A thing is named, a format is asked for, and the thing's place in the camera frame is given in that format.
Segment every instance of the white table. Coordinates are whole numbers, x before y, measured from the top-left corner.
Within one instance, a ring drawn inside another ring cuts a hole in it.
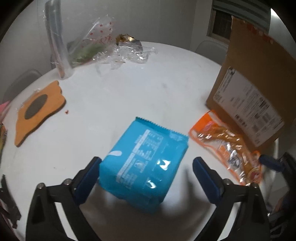
[[[17,233],[24,240],[28,210],[36,185],[60,184],[84,169],[93,156],[102,159],[122,133],[140,116],[187,134],[208,111],[205,101],[216,80],[220,65],[196,53],[158,43],[146,64],[124,63],[119,69],[109,65],[82,66],[67,80],[61,80],[65,107],[47,119],[25,142],[14,145],[17,108],[35,89],[59,80],[54,69],[27,87],[12,103],[4,124],[8,129],[0,174],[22,214]],[[201,156],[222,178],[236,183],[212,154],[189,140],[170,190],[155,215],[143,214],[102,190],[92,190],[81,210],[104,241],[193,240],[204,227],[215,206],[209,204],[192,171],[192,160]],[[267,172],[260,185],[266,197],[274,178]],[[62,223],[75,239],[58,205]],[[228,235],[235,218],[235,205],[220,238]]]

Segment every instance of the dark oval spot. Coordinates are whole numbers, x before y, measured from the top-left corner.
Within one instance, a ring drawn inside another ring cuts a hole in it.
[[[31,105],[27,108],[26,113],[25,113],[25,119],[28,120],[32,118],[34,115],[40,111],[40,109],[44,106],[45,102],[47,100],[47,95],[41,95],[37,97]]]

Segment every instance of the striped curtain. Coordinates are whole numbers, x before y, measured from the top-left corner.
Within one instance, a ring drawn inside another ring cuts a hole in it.
[[[269,31],[270,7],[259,0],[213,0],[213,9],[246,20],[262,30]]]

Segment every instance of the blue tissue pack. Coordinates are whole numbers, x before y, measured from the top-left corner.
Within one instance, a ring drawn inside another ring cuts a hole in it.
[[[99,166],[99,184],[135,208],[154,213],[188,148],[188,137],[137,117]]]

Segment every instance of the clear orange plastic bag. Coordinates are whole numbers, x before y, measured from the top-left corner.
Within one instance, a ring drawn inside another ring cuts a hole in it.
[[[213,152],[242,185],[261,181],[260,153],[251,153],[241,135],[234,133],[214,111],[207,112],[190,129],[189,136]]]

